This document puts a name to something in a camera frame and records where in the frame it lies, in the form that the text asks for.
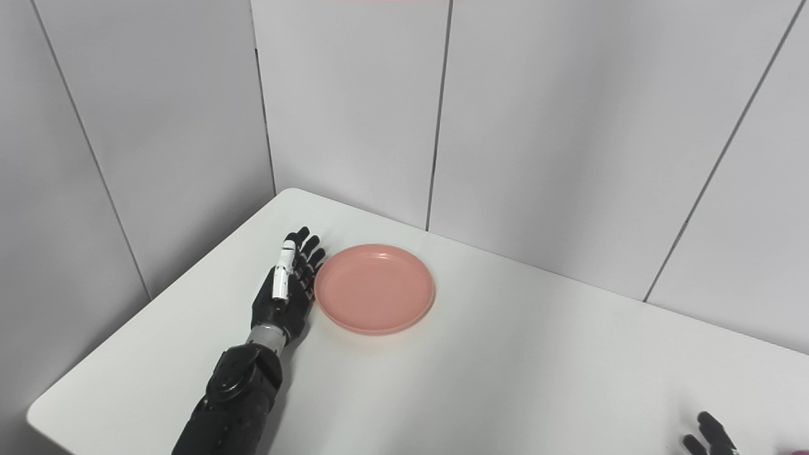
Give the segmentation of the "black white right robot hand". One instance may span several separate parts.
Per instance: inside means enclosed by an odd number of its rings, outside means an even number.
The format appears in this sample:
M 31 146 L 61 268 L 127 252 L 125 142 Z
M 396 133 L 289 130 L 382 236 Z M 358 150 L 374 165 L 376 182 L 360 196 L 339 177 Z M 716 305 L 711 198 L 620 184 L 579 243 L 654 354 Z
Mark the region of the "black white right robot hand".
M 725 428 L 716 417 L 707 411 L 701 411 L 696 417 L 703 442 L 693 434 L 681 439 L 688 454 L 739 454 L 739 449 L 731 440 Z

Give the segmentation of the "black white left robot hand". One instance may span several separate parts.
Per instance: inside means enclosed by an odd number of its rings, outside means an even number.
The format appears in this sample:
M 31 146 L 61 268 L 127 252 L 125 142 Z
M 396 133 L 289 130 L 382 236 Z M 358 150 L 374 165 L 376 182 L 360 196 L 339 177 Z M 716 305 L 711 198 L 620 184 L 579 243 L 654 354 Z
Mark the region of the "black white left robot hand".
M 252 303 L 248 343 L 280 353 L 301 336 L 325 256 L 320 237 L 312 235 L 307 226 L 287 235 L 276 264 Z

